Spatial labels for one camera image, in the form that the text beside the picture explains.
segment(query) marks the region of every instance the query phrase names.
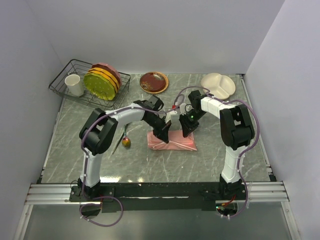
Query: stacked plates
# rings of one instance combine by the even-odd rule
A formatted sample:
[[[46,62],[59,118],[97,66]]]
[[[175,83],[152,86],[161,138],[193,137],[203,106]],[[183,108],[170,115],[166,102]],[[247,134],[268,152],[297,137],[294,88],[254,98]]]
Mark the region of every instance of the stacked plates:
[[[91,93],[106,101],[114,99],[122,85],[121,76],[117,70],[102,62],[92,65],[84,75],[83,82]]]

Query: orange plate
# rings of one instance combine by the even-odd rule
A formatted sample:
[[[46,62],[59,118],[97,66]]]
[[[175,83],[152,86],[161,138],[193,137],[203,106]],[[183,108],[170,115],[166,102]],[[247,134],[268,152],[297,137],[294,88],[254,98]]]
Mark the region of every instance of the orange plate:
[[[91,69],[89,69],[88,72],[91,72],[91,71],[99,71],[99,72],[102,72],[104,73],[105,75],[109,76],[112,81],[115,83],[116,87],[119,89],[120,85],[119,85],[119,82],[118,80],[115,78],[115,76],[112,75],[112,73],[108,72],[107,70],[103,69],[103,68],[100,68],[100,67],[93,67]]]
[[[113,66],[103,62],[99,62],[99,63],[93,64],[92,68],[101,68],[101,69],[107,70],[118,80],[119,85],[120,86],[122,85],[121,75]]]

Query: wire dish rack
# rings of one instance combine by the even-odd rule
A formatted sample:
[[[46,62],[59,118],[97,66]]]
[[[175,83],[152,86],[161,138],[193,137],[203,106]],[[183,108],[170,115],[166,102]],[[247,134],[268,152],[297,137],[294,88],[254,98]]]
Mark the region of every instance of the wire dish rack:
[[[129,91],[130,79],[129,74],[119,72],[121,75],[122,85],[119,91],[113,98],[113,100],[103,100],[95,96],[88,89],[84,88],[84,94],[82,96],[74,96],[69,91],[67,85],[65,84],[65,78],[70,74],[77,74],[80,76],[82,84],[85,74],[91,69],[92,63],[81,61],[77,59],[72,59],[68,64],[62,69],[62,71],[55,77],[55,79],[50,83],[49,89],[59,96],[70,99],[80,104],[90,106],[92,108],[100,108],[102,110],[113,110],[117,109],[124,99],[126,93]]]

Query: white wall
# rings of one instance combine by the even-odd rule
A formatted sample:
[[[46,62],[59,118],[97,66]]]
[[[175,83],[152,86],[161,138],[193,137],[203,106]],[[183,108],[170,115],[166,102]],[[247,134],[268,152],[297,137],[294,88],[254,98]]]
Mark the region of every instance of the white wall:
[[[302,239],[320,239],[320,1],[286,0],[245,82]]]
[[[27,0],[62,63],[245,73],[284,0]]]
[[[24,0],[0,7],[0,238],[12,239],[46,157],[61,98],[61,63]]]

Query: red wire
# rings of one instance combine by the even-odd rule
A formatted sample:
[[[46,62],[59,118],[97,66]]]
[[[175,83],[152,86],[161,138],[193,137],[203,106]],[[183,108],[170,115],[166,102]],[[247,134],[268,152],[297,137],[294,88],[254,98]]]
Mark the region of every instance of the red wire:
[[[225,208],[225,207],[228,206],[230,203],[232,203],[235,199],[236,199],[236,195],[234,195],[234,196],[231,198],[230,201],[228,201],[228,202],[226,202],[226,203],[222,203],[222,204],[221,204],[222,207]]]

